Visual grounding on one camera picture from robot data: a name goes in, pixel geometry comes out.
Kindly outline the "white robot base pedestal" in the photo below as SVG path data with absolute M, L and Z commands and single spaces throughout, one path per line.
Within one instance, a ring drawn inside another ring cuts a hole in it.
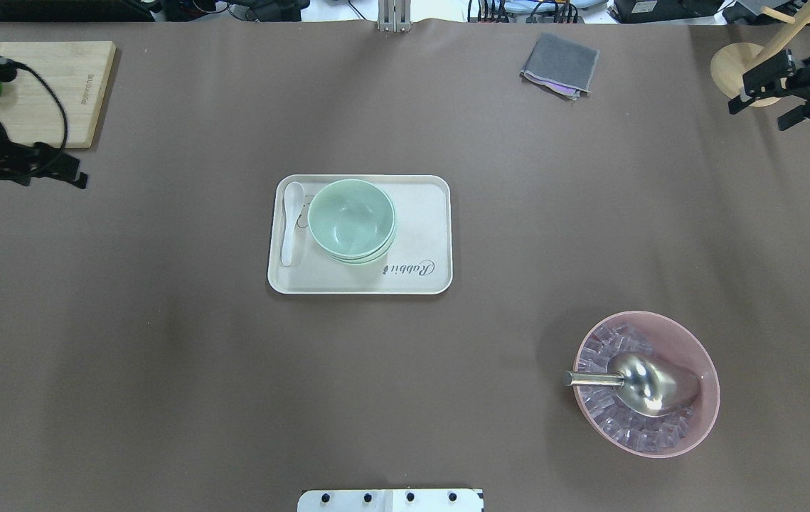
M 481 489 L 328 489 L 301 494 L 297 511 L 484 511 Z

